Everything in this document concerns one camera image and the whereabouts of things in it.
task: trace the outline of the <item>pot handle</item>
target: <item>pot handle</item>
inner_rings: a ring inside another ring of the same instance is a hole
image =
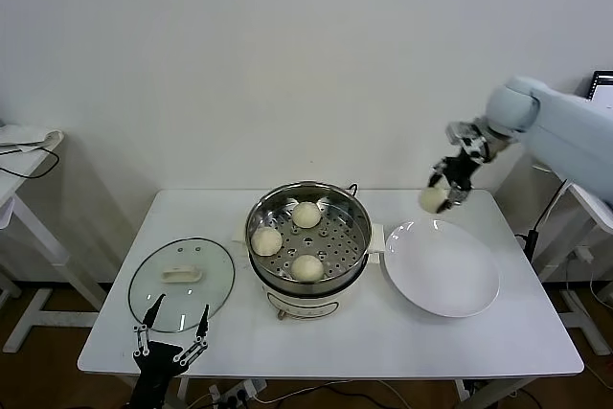
[[[371,244],[369,244],[366,252],[368,253],[369,263],[379,263],[379,256],[385,252],[385,234],[381,224],[371,225]]]
[[[348,190],[348,191],[351,191],[352,196],[356,196],[356,195],[357,195],[357,184],[356,184],[356,183],[351,184],[351,185],[350,185],[350,186],[347,188],[347,190]]]

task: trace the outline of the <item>floor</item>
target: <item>floor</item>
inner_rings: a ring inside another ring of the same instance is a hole
[[[0,343],[4,343],[11,329],[34,295],[28,289],[17,300],[10,300],[0,310]],[[550,294],[552,301],[562,311],[559,295]],[[613,345],[613,314],[598,305],[589,291],[579,291],[580,298],[597,321],[609,344]],[[47,305],[48,309],[83,309],[86,302],[69,288],[54,291]],[[0,353],[0,402],[4,409],[68,409],[95,408],[119,409],[129,400],[130,389],[119,379],[107,375],[86,375],[77,369],[77,358],[85,339],[87,329],[34,329],[21,351],[17,354]],[[583,359],[609,385],[613,386],[613,358],[598,357],[591,353],[580,332],[572,330]],[[223,380],[198,380],[190,384],[188,402],[208,393],[208,387],[217,383],[221,391],[231,388],[236,382]],[[288,392],[321,382],[269,381],[268,388],[259,397],[272,399]],[[441,381],[395,381],[390,382],[408,401],[413,409],[450,408],[457,402],[454,385]],[[351,382],[335,386],[344,392],[368,394],[379,403],[390,407],[401,407],[400,401],[388,389],[377,382]],[[613,407],[613,391],[607,390],[586,370],[581,375],[560,378],[541,378],[526,389],[534,395],[543,408],[574,409]],[[204,398],[201,404],[209,401]],[[250,403],[251,409],[274,408],[275,405]],[[308,395],[288,399],[285,409],[338,408],[370,409],[375,406],[364,398],[350,398],[320,390]],[[501,409],[534,408],[528,396],[519,393],[516,398],[504,399]]]

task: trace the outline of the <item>table leg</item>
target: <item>table leg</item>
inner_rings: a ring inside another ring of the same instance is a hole
[[[538,279],[541,282],[547,281],[595,226],[596,222],[584,209],[577,210],[557,237],[533,260]]]
[[[488,385],[479,390],[469,399],[460,401],[456,409],[486,409],[496,401],[507,397],[521,387],[528,385],[534,377],[526,378],[501,378],[492,380]]]
[[[32,210],[19,198],[14,196],[13,212],[28,227],[44,249],[43,256],[51,265],[60,272],[66,281],[70,283],[96,310],[102,308],[106,293],[89,275],[89,273],[54,237],[54,235],[38,220]]]

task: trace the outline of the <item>power cord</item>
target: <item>power cord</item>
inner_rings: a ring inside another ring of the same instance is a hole
[[[603,307],[607,307],[609,310],[613,310],[613,307],[610,306],[609,304],[601,301],[601,299],[596,295],[596,293],[594,292],[594,267],[590,267],[591,269],[591,273],[590,273],[590,292],[592,293],[592,296],[594,297],[594,299],[596,299],[596,301]]]
[[[195,409],[206,409],[207,407],[217,406],[217,409],[225,408],[225,404],[221,401],[219,402],[210,402],[209,404],[205,404],[204,406],[198,406]]]
[[[602,385],[604,388],[606,388],[607,390],[613,390],[613,386],[611,386],[611,385],[609,385],[608,383],[606,383],[606,382],[604,381],[604,379],[603,379],[602,377],[600,377],[600,376],[599,376],[599,375],[596,373],[596,371],[594,371],[592,368],[590,368],[590,367],[588,366],[588,364],[587,364],[587,363],[583,363],[583,364],[585,365],[585,367],[587,368],[587,370],[588,370],[590,373],[592,373],[592,374],[594,375],[594,377],[595,377],[595,378],[597,378],[597,379],[598,379],[598,382],[600,382],[600,383],[601,383],[601,385]]]
[[[394,395],[397,396],[398,399],[400,399],[402,401],[402,404],[404,404],[404,407],[406,409],[413,409],[408,402],[406,402],[406,399],[404,399],[402,397],[402,395],[398,392],[398,390],[396,388],[394,388],[392,385],[390,385],[389,383],[383,381],[383,380],[378,380],[377,382],[379,382],[381,385],[387,387],[392,393],[394,393]]]
[[[57,155],[55,152],[52,152],[46,148],[36,148],[35,150],[44,150],[45,152],[47,152],[49,155],[53,156],[55,158],[54,160],[54,164],[49,167],[47,170],[45,170],[44,172],[40,173],[40,174],[34,174],[31,176],[27,176],[25,174],[21,174],[19,172],[15,172],[15,171],[11,171],[11,170],[7,170],[6,168],[2,168],[0,167],[0,171],[6,172],[8,174],[11,174],[13,176],[17,176],[17,177],[21,177],[23,179],[39,179],[43,176],[46,176],[47,174],[49,174],[59,163],[59,155]],[[8,155],[10,153],[23,153],[21,150],[16,149],[16,150],[9,150],[7,152],[0,152],[0,155]]]
[[[212,397],[213,395],[210,393],[207,393],[206,395],[202,395],[201,397],[198,397],[195,401],[193,401],[186,409],[192,409],[198,402],[200,402],[202,399],[206,398],[206,397]]]
[[[381,404],[380,402],[376,401],[375,399],[373,399],[370,396],[365,395],[363,393],[346,393],[346,392],[341,392],[340,390],[336,390],[335,388],[331,387],[331,385],[336,385],[336,384],[339,384],[339,383],[349,383],[349,382],[353,382],[353,380],[338,380],[338,381],[334,381],[334,382],[328,382],[328,383],[324,383],[323,385],[318,385],[316,387],[304,388],[302,390],[298,390],[296,392],[289,393],[289,394],[284,395],[282,397],[270,399],[268,401],[263,400],[263,399],[259,399],[257,397],[254,397],[254,400],[259,402],[259,403],[261,403],[261,404],[273,404],[273,403],[277,402],[278,404],[275,407],[275,409],[280,409],[280,407],[282,406],[284,401],[286,399],[288,399],[288,398],[297,397],[299,395],[306,395],[308,393],[315,392],[315,391],[320,390],[322,388],[326,388],[326,389],[328,389],[328,390],[330,390],[330,391],[332,391],[334,393],[337,393],[339,395],[343,395],[344,397],[357,397],[357,398],[368,399],[372,404],[374,404],[375,406],[377,406],[377,407],[379,407],[381,409],[397,409],[396,407],[386,406],[384,404]]]
[[[306,395],[308,393],[316,392],[317,390],[320,390],[320,389],[330,390],[331,392],[334,392],[334,393],[336,393],[338,395],[342,395],[344,397],[365,398],[368,401],[370,401],[372,404],[374,404],[376,407],[379,407],[381,409],[398,409],[397,407],[394,407],[394,406],[386,406],[384,404],[381,404],[380,402],[376,401],[374,398],[372,398],[372,397],[370,397],[370,396],[368,396],[368,395],[366,395],[364,393],[346,393],[346,392],[341,392],[340,390],[336,390],[335,388],[332,388],[332,387],[327,386],[327,385],[320,385],[319,387],[315,387],[315,388],[313,388],[311,390],[302,392],[300,395]],[[281,401],[279,401],[279,403],[277,404],[275,409],[280,409],[281,405],[284,403],[285,400],[286,400],[286,398],[283,398]]]
[[[547,206],[543,209],[542,213],[536,220],[534,227],[528,231],[528,235],[515,234],[516,237],[524,240],[524,254],[526,255],[526,258],[528,259],[528,261],[532,262],[533,260],[534,250],[536,249],[536,243],[538,242],[538,230],[537,230],[538,226],[541,224],[541,222],[543,224],[547,222],[547,219],[549,219],[549,216],[553,208],[557,204],[557,201],[560,199],[561,196],[564,195],[564,193],[570,186],[571,186],[571,183],[568,182],[568,179],[565,179],[564,181],[562,181],[562,183],[557,188],[556,192],[552,195],[551,199],[549,200],[549,203],[547,203]]]

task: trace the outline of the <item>white wall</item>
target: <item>white wall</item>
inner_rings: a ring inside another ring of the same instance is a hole
[[[421,187],[445,124],[508,76],[572,90],[610,67],[612,18],[602,0],[0,0],[0,118],[66,132],[63,169],[25,195],[109,278],[101,254],[161,188]]]

